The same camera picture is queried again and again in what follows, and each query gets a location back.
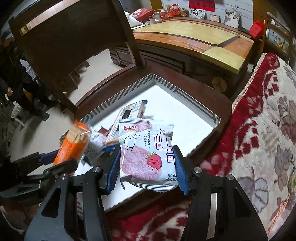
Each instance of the blue gripper pad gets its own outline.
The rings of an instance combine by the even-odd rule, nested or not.
[[[178,153],[178,151],[176,150],[176,146],[173,147],[173,152],[174,152],[174,156],[175,156],[176,176],[177,176],[177,179],[178,179],[179,187],[180,187],[181,191],[184,192],[184,195],[188,195],[188,193],[189,193],[188,180],[187,180],[185,170],[182,167],[181,160],[180,160],[180,157],[179,157],[179,154],[181,152],[179,150],[180,153]]]
[[[194,195],[196,189],[192,179],[194,165],[189,158],[183,157],[178,146],[173,146],[176,161],[176,175],[179,187],[185,195]]]
[[[105,170],[109,169],[109,173],[107,175],[107,186],[106,186],[106,191],[108,194],[110,194],[111,191],[114,190],[115,188],[115,184],[116,184],[117,177],[119,175],[119,170],[120,170],[120,155],[121,155],[120,145],[117,145],[111,157],[107,159],[107,161],[113,160],[113,163],[110,166],[110,168],[105,169]]]
[[[41,155],[41,157],[39,158],[39,164],[40,165],[48,165],[50,163],[53,163],[58,152],[59,152],[59,150],[55,150],[55,151],[49,152],[47,154],[43,153]]]

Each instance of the jar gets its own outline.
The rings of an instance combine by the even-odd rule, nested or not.
[[[168,12],[167,10],[161,10],[161,17],[163,20],[168,20]]]
[[[150,25],[152,25],[152,24],[156,24],[156,22],[155,22],[155,18],[149,18],[149,21],[150,21]]]
[[[154,13],[155,20],[160,20],[160,12]]]

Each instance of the plastic bag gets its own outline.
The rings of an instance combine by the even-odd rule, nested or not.
[[[91,130],[91,136],[84,154],[92,166],[98,166],[98,160],[103,154],[103,148],[106,147],[104,142],[106,141],[107,137],[95,130],[91,125],[88,125],[88,128]]]
[[[123,107],[115,119],[113,126],[108,134],[106,145],[118,144],[118,123],[119,119],[123,118],[142,118],[146,109],[147,100],[141,100],[128,106]]]
[[[68,131],[59,152],[54,160],[54,165],[63,161],[74,158],[77,162],[80,161],[91,136],[91,130],[86,124],[75,120],[71,129]]]
[[[120,181],[166,192],[178,186],[171,145],[173,123],[145,119],[120,119]]]
[[[259,20],[254,22],[253,25],[251,26],[250,30],[249,30],[249,34],[254,39],[258,39],[258,38],[262,37],[263,33],[264,33],[264,23],[262,23]]]

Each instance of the pink rice cracker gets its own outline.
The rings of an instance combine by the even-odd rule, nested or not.
[[[142,122],[136,122],[135,123],[136,129],[134,132],[141,132],[148,129],[152,129],[152,124],[149,121],[142,121]]]
[[[133,149],[126,146],[122,147],[121,151],[121,170],[127,174],[141,180],[156,180],[161,175],[161,169],[152,169],[147,165],[146,157],[149,151],[142,147],[134,146]]]

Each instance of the chair backrest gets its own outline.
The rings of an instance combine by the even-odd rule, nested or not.
[[[75,3],[61,10],[65,1]],[[30,26],[30,21],[53,8],[58,9],[56,14]],[[91,56],[125,42],[134,63],[142,64],[119,0],[39,0],[10,19],[9,25],[28,62],[49,85],[60,84]]]

